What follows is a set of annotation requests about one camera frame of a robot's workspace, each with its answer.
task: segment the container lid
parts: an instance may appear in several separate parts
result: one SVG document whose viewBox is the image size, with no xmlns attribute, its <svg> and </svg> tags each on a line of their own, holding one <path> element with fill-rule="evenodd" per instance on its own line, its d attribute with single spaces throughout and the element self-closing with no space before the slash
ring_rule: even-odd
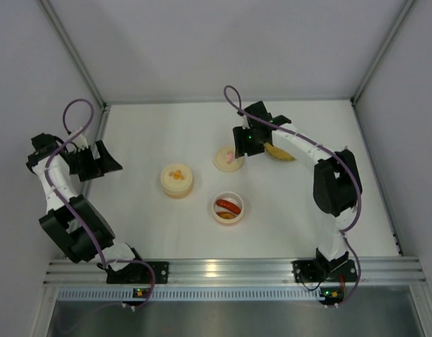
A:
<svg viewBox="0 0 432 337">
<path fill-rule="evenodd" d="M 222 172 L 234 172 L 240 169 L 244 158 L 235 159 L 235 149 L 232 146 L 222 147 L 214 157 L 214 165 Z"/>
<path fill-rule="evenodd" d="M 192 185 L 192 171 L 184 164 L 169 165 L 161 173 L 161 184 L 168 193 L 184 193 Z"/>
</svg>

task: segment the white surface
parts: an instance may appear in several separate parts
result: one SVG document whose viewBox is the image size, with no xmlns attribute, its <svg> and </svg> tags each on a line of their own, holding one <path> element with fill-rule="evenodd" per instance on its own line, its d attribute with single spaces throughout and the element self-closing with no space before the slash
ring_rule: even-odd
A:
<svg viewBox="0 0 432 337">
<path fill-rule="evenodd" d="M 46 200 L 27 170 L 30 138 L 64 138 L 64 107 L 91 99 L 36 1 L 0 1 L 0 337 L 27 336 L 48 262 L 58 249 L 41 229 Z M 88 119 L 71 109 L 71 128 Z"/>
<path fill-rule="evenodd" d="M 397 251 L 377 185 L 348 101 L 266 103 L 306 134 L 333 149 L 355 153 L 364 186 L 364 213 L 349 234 L 361 256 L 395 256 Z M 90 200 L 118 241 L 144 258 L 277 258 L 314 256 L 313 180 L 296 161 L 265 154 L 246 158 L 234 173 L 217 170 L 213 156 L 233 141 L 242 123 L 228 103 L 120 105 L 111 109 L 105 144 L 123 171 L 96 179 Z M 159 175 L 174 162 L 194 173 L 194 189 L 181 200 L 167 197 Z M 245 203 L 234 227 L 220 226 L 210 212 L 219 192 L 231 190 Z"/>
<path fill-rule="evenodd" d="M 403 0 L 51 0 L 106 100 L 347 98 Z"/>
<path fill-rule="evenodd" d="M 432 291 L 432 0 L 415 6 L 358 109 L 403 249 Z"/>
</svg>

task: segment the orange food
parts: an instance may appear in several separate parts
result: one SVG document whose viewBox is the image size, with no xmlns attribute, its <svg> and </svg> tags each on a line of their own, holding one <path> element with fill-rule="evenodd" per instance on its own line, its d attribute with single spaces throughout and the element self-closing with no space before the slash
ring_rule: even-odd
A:
<svg viewBox="0 0 432 337">
<path fill-rule="evenodd" d="M 230 212 L 233 212 L 234 214 L 241 213 L 241 209 L 238 206 L 234 205 L 232 202 L 229 202 L 227 200 L 219 199 L 218 201 L 216 201 L 216 205 L 223 207 L 229 210 Z"/>
<path fill-rule="evenodd" d="M 236 218 L 236 216 L 230 212 L 217 212 L 217 215 L 220 216 L 222 219 L 226 219 L 226 220 L 231 220 Z"/>
</svg>

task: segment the plastic container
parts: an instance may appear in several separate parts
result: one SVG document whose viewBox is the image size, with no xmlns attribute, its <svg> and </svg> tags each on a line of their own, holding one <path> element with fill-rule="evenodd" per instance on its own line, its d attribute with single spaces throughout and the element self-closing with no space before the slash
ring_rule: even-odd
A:
<svg viewBox="0 0 432 337">
<path fill-rule="evenodd" d="M 216 204 L 216 202 L 219 199 L 223 199 L 223 200 L 232 202 L 233 204 L 235 204 L 236 206 L 238 206 L 241 209 L 241 213 L 237 214 L 234 219 L 221 218 L 220 216 L 217 215 L 217 213 L 218 212 L 225 212 L 228 210 L 223 208 L 223 207 L 220 207 Z M 232 226 L 232 225 L 235 225 L 236 223 L 238 223 L 242 219 L 242 217 L 244 216 L 244 213 L 245 213 L 244 201 L 242 200 L 242 198 L 238 194 L 236 194 L 234 192 L 222 192 L 222 193 L 216 195 L 216 197 L 214 198 L 212 205 L 211 205 L 211 212 L 212 212 L 212 215 L 216 219 L 217 222 L 219 222 L 220 224 L 222 224 L 224 226 Z"/>
<path fill-rule="evenodd" d="M 234 159 L 234 153 L 235 149 L 232 146 L 222 147 L 214 156 L 214 165 L 216 168 L 226 173 L 239 170 L 244 163 L 244 158 Z"/>
<path fill-rule="evenodd" d="M 161 172 L 161 185 L 170 198 L 184 198 L 192 191 L 192 171 L 184 164 L 169 165 Z"/>
</svg>

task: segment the white wall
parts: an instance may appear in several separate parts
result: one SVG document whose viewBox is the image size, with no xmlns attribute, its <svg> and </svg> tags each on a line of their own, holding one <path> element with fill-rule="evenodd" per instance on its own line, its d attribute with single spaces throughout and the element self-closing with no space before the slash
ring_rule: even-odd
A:
<svg viewBox="0 0 432 337">
<path fill-rule="evenodd" d="M 51 0 L 106 100 L 349 98 L 403 0 Z"/>
<path fill-rule="evenodd" d="M 45 214 L 36 176 L 25 167 L 41 132 L 65 137 L 61 113 L 90 98 L 35 0 L 0 1 L 0 336 L 27 336 L 48 261 L 57 249 L 38 224 Z M 69 123 L 87 118 L 84 105 Z"/>
<path fill-rule="evenodd" d="M 358 111 L 403 248 L 432 291 L 432 0 L 415 6 Z"/>
</svg>

